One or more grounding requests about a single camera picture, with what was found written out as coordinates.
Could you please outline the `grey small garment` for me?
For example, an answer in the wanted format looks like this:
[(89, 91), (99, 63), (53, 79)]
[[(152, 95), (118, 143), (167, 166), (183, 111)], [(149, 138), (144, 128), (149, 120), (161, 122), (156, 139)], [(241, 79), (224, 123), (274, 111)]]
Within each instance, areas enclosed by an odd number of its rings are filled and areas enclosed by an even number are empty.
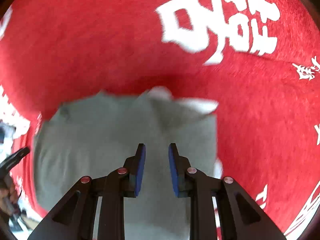
[(142, 189), (125, 201), (127, 239), (188, 239), (190, 203), (177, 198), (168, 147), (205, 174), (216, 165), (217, 102), (173, 99), (163, 87), (140, 96), (95, 96), (63, 104), (34, 139), (33, 174), (38, 204), (50, 210), (82, 177), (100, 178), (146, 146)]

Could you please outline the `red printed bedspread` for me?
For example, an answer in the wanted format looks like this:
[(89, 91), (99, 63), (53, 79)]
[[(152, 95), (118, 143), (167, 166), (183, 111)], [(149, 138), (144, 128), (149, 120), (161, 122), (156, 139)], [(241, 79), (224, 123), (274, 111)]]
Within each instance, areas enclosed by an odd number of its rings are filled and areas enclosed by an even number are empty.
[[(319, 29), (300, 0), (14, 0), (1, 96), (30, 141), (65, 103), (106, 93), (217, 102), (212, 176), (236, 180), (286, 239), (319, 210)], [(14, 171), (37, 202), (33, 153)]]

